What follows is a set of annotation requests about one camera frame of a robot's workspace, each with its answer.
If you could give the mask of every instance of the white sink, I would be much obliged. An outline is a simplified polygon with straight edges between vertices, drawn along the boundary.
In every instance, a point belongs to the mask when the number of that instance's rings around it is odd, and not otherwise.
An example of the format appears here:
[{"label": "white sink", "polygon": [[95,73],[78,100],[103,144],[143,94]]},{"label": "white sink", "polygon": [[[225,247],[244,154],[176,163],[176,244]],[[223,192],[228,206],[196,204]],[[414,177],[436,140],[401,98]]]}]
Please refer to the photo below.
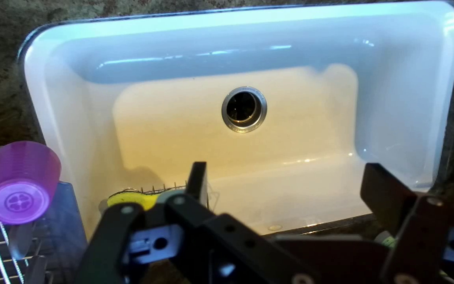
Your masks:
[{"label": "white sink", "polygon": [[[127,187],[184,185],[192,162],[207,163],[214,212],[267,234],[365,214],[367,162],[411,190],[433,185],[454,86],[454,9],[75,23],[37,31],[20,57],[87,236],[100,199]],[[242,87],[264,100],[251,128],[221,117],[225,98]],[[242,106],[251,97],[236,100],[228,114],[248,117]]]}]

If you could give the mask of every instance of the kitchen sink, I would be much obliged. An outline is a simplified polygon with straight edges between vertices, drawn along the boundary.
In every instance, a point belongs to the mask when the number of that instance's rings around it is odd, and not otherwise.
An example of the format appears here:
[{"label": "kitchen sink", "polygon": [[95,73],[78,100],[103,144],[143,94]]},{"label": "kitchen sink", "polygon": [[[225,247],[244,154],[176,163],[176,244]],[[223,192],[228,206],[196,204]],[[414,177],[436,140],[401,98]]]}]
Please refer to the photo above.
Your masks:
[{"label": "kitchen sink", "polygon": [[454,89],[445,2],[69,23],[20,51],[42,136],[91,236],[124,188],[207,196],[259,234],[367,214],[365,163],[426,192]]}]

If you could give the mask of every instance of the wire dish rack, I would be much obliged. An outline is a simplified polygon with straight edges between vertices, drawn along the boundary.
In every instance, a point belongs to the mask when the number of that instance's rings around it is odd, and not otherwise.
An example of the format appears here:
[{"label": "wire dish rack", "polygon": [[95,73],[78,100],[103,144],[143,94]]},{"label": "wire dish rack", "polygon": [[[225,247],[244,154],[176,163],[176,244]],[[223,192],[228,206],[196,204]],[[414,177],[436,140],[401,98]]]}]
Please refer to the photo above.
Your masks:
[{"label": "wire dish rack", "polygon": [[21,226],[0,223],[0,284],[62,284],[86,248],[69,184],[59,184],[42,218]]}]

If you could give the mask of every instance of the purple plastic cup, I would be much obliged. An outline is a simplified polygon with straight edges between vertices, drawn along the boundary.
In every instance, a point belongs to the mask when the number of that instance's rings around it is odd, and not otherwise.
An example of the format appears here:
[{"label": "purple plastic cup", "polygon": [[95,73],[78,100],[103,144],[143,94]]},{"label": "purple plastic cup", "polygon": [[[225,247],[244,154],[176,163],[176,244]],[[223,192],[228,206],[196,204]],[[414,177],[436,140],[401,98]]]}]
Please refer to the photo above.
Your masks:
[{"label": "purple plastic cup", "polygon": [[20,141],[0,149],[0,222],[24,225],[50,206],[59,176],[56,155],[42,144]]}]

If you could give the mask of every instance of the sink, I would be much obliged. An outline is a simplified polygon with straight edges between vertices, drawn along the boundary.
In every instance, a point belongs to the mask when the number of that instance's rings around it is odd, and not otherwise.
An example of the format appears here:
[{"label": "sink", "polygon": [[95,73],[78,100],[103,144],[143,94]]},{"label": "sink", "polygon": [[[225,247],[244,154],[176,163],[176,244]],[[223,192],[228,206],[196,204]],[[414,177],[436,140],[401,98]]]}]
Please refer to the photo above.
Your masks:
[{"label": "sink", "polygon": [[229,10],[37,29],[20,62],[91,236],[99,201],[182,187],[259,234],[367,214],[365,163],[431,188],[454,89],[445,2]]}]

